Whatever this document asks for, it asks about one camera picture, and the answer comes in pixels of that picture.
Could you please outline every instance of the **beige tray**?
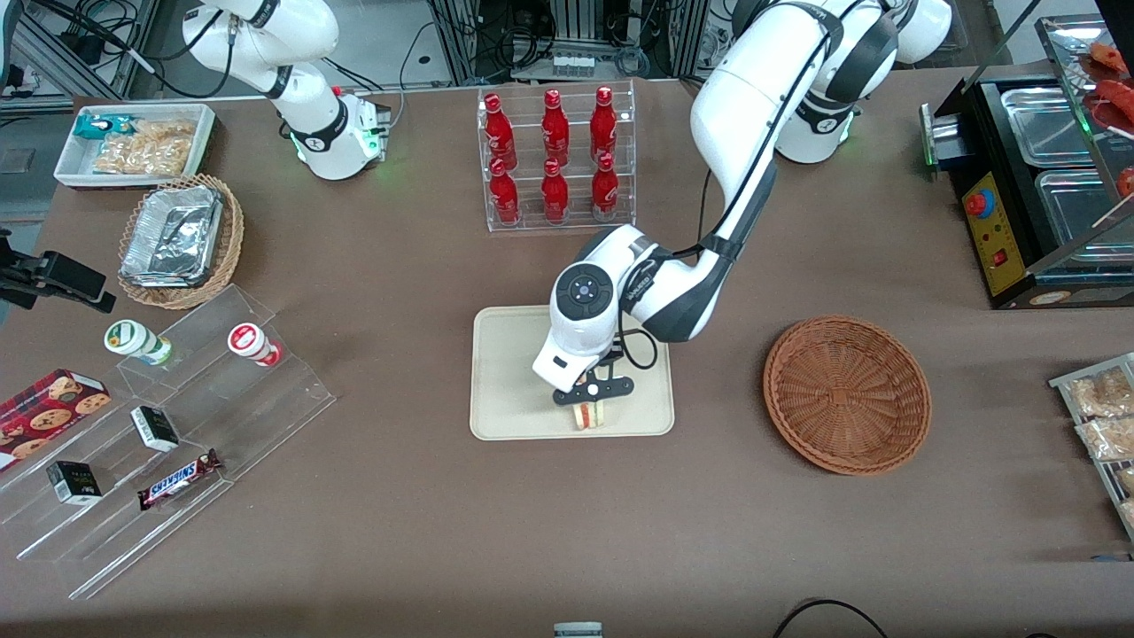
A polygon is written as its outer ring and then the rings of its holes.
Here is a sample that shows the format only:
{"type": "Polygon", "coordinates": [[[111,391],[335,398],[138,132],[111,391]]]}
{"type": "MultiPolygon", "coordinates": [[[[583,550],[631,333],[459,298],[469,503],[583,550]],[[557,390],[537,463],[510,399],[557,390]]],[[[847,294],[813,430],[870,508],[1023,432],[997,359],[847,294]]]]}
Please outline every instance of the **beige tray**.
{"type": "MultiPolygon", "coordinates": [[[[532,372],[532,361],[551,326],[547,305],[485,307],[473,323],[473,391],[468,427],[482,441],[659,436],[674,427],[669,348],[658,344],[658,364],[638,371],[623,360],[615,374],[634,380],[629,397],[603,405],[606,424],[579,431],[570,408],[551,401],[552,388],[532,372]]],[[[627,331],[641,324],[625,316],[627,331]]],[[[649,359],[641,335],[629,338],[631,352],[649,359]]]]}

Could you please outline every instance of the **yogurt bottle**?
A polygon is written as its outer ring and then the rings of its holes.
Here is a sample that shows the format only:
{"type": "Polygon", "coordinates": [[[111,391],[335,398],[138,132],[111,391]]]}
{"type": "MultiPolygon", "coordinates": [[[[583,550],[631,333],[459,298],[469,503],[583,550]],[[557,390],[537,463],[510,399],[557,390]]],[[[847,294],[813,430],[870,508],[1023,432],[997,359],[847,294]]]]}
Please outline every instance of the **yogurt bottle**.
{"type": "Polygon", "coordinates": [[[161,366],[174,355],[174,346],[133,318],[115,322],[102,338],[107,350],[122,357],[133,357],[147,366],[161,366]]]}
{"type": "Polygon", "coordinates": [[[284,355],[280,344],[269,341],[255,324],[240,324],[232,329],[228,334],[228,349],[264,368],[279,364],[284,355]]]}

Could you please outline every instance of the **wicker basket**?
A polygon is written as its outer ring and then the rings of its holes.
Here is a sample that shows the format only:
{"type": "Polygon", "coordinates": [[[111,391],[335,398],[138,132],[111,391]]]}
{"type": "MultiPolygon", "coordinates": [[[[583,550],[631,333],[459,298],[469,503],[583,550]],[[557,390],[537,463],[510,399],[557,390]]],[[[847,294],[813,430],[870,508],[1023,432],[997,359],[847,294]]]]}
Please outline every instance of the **wicker basket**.
{"type": "MultiPolygon", "coordinates": [[[[158,305],[167,309],[186,309],[211,299],[220,294],[225,286],[232,278],[236,270],[236,262],[240,258],[240,241],[244,239],[244,213],[240,211],[240,202],[232,196],[232,190],[223,181],[209,175],[194,175],[169,184],[159,186],[160,189],[188,188],[192,186],[209,186],[220,190],[225,195],[225,210],[221,213],[221,227],[217,235],[217,247],[213,252],[212,273],[205,282],[196,288],[143,288],[127,283],[121,274],[118,282],[126,290],[126,295],[138,303],[146,305],[158,305]]],[[[134,224],[137,223],[138,213],[142,211],[142,202],[134,206],[134,214],[126,223],[126,231],[122,232],[122,240],[119,243],[118,256],[126,256],[126,248],[134,236],[134,224]]]]}
{"type": "Polygon", "coordinates": [[[917,363],[886,331],[852,316],[815,316],[780,335],[763,385],[779,433],[832,473],[888,473],[929,432],[929,385],[917,363]]]}

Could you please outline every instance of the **coca-cola bottle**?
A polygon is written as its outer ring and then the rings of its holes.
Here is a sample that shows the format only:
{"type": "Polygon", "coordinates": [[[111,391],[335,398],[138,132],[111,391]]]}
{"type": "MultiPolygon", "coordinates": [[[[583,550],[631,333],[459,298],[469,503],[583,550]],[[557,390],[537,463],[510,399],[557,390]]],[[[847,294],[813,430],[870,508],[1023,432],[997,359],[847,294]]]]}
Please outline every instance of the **coca-cola bottle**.
{"type": "Polygon", "coordinates": [[[559,160],[548,158],[543,162],[543,215],[548,223],[562,226],[567,221],[567,180],[559,173],[559,160]]]}
{"type": "Polygon", "coordinates": [[[516,182],[508,175],[503,159],[492,158],[489,162],[489,192],[492,193],[492,205],[497,209],[497,218],[502,226],[519,223],[519,196],[516,194],[516,182]]]}
{"type": "Polygon", "coordinates": [[[600,86],[594,92],[594,112],[591,113],[591,159],[598,163],[599,153],[615,152],[615,125],[618,116],[615,113],[615,92],[609,86],[600,86]]]}
{"type": "Polygon", "coordinates": [[[615,155],[610,151],[599,152],[599,170],[591,179],[591,198],[594,202],[591,212],[599,221],[611,221],[615,218],[615,205],[618,203],[618,176],[615,175],[615,155]]]}
{"type": "Polygon", "coordinates": [[[543,94],[543,147],[548,156],[567,165],[570,153],[570,125],[564,114],[561,97],[555,88],[543,94]]]}
{"type": "Polygon", "coordinates": [[[484,110],[489,112],[484,122],[484,134],[489,137],[489,152],[493,158],[503,160],[505,170],[516,168],[516,138],[511,133],[508,116],[500,110],[500,95],[489,93],[484,96],[484,110]]]}

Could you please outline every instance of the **tabletop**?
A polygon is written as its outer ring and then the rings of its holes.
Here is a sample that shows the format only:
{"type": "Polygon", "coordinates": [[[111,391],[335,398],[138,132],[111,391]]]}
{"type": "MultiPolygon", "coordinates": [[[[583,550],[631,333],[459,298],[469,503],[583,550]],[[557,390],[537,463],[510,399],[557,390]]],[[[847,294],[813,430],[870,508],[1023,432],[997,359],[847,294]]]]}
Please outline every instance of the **tabletop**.
{"type": "MultiPolygon", "coordinates": [[[[91,601],[6,551],[0,635],[538,637],[600,620],[611,638],[752,637],[815,596],[891,636],[1131,635],[1134,565],[1085,561],[1123,547],[1122,527],[1046,384],[1129,351],[1131,311],[989,308],[955,196],[920,165],[917,107],[959,77],[894,73],[833,158],[780,160],[712,322],[670,349],[672,431],[590,441],[468,429],[473,317],[545,303],[586,238],[490,236],[475,90],[411,94],[389,159],[341,182],[296,160],[266,101],[214,102],[204,169],[246,218],[234,280],[339,400],[91,601]],[[823,313],[885,327],[924,369],[932,427],[897,471],[831,475],[771,426],[764,357],[823,313]]],[[[705,173],[693,97],[635,90],[638,226],[680,247],[705,173]]],[[[37,249],[116,271],[138,197],[60,187],[37,249]]],[[[721,206],[713,184],[710,220],[721,206]]],[[[125,295],[110,316],[14,309],[0,397],[111,368],[113,318],[180,315],[125,295]]],[[[857,622],[815,611],[786,636],[866,636],[857,622]]]]}

